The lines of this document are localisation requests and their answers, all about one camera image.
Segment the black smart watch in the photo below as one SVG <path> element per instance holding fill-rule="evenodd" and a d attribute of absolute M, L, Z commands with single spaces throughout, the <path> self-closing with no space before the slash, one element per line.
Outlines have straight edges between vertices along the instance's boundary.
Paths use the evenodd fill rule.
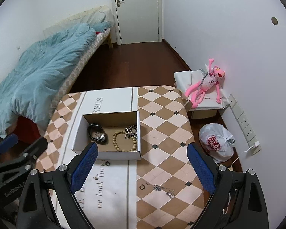
<path fill-rule="evenodd" d="M 108 143 L 108 136 L 104 129 L 95 123 L 91 123 L 87 128 L 89 139 L 97 144 L 106 145 Z"/>

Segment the white plastic bag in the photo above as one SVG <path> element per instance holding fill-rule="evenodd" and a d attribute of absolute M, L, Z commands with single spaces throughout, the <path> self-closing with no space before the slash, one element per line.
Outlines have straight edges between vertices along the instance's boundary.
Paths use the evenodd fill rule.
<path fill-rule="evenodd" d="M 199 131 L 199 141 L 215 163 L 226 162 L 234 154 L 234 136 L 218 123 L 204 125 Z"/>

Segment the checkered printed tablecloth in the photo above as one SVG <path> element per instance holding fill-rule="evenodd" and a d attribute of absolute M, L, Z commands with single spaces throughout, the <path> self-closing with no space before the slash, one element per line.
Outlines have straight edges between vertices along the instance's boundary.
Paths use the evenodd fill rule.
<path fill-rule="evenodd" d="M 187 157 L 194 141 L 179 91 L 171 86 L 126 87 L 66 94 L 45 138 L 48 147 L 37 168 L 68 164 L 89 143 L 89 118 L 107 114 L 124 130 L 136 115 L 138 146 L 117 136 L 99 146 L 98 159 L 75 196 L 95 228 L 191 228 L 205 205 L 203 187 Z"/>

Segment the white power strip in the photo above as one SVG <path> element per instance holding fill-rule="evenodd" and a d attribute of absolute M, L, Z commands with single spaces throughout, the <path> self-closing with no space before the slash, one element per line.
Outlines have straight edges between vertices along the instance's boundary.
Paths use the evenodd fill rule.
<path fill-rule="evenodd" d="M 246 142 L 248 143 L 248 151 L 252 155 L 257 154 L 259 151 L 261 151 L 260 141 L 257 138 L 245 112 L 238 104 L 233 94 L 229 95 L 228 100 L 230 103 L 230 108 L 232 110 L 232 113 L 235 119 L 237 120 L 238 125 L 240 126 L 240 129 L 246 139 Z"/>

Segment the teal blanket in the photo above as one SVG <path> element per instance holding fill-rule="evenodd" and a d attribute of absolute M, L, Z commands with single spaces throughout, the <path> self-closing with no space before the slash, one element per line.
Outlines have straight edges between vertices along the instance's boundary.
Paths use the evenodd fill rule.
<path fill-rule="evenodd" d="M 41 129 L 47 127 L 52 100 L 95 38 L 94 28 L 79 23 L 24 51 L 18 65 L 0 83 L 0 138 L 7 136 L 20 116 Z"/>

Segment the pink panther plush toy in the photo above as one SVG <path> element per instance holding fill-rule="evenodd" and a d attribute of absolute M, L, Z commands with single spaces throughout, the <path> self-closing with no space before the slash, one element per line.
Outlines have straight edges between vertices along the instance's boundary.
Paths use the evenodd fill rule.
<path fill-rule="evenodd" d="M 185 96 L 188 98 L 191 95 L 192 108 L 195 109 L 204 100 L 205 94 L 208 90 L 215 86 L 216 89 L 216 102 L 221 104 L 220 97 L 220 81 L 224 79 L 225 72 L 215 65 L 213 58 L 209 58 L 208 70 L 209 72 L 197 83 L 191 85 L 186 91 Z"/>

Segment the bed mattress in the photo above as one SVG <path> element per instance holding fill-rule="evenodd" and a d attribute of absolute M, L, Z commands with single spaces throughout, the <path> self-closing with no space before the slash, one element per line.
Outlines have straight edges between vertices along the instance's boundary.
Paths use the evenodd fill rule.
<path fill-rule="evenodd" d="M 69 93 L 86 63 L 88 60 L 90 60 L 100 45 L 108 44 L 110 48 L 113 47 L 110 31 L 115 22 L 112 11 L 106 5 L 85 10 L 57 22 L 53 26 L 48 27 L 43 31 L 44 37 L 47 38 L 55 33 L 58 33 L 59 31 L 69 29 L 79 23 L 87 23 L 90 25 L 90 27 L 94 28 L 96 31 L 96 38 L 86 47 L 85 52 L 80 56 L 79 60 L 75 62 L 75 68 L 65 79 L 58 93 L 51 102 L 49 115 L 54 113 L 61 98 Z"/>

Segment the white door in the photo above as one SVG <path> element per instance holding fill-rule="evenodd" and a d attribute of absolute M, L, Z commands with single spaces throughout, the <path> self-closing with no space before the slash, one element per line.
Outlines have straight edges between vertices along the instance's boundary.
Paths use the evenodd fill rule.
<path fill-rule="evenodd" d="M 112 0 L 117 44 L 162 41 L 162 0 Z"/>

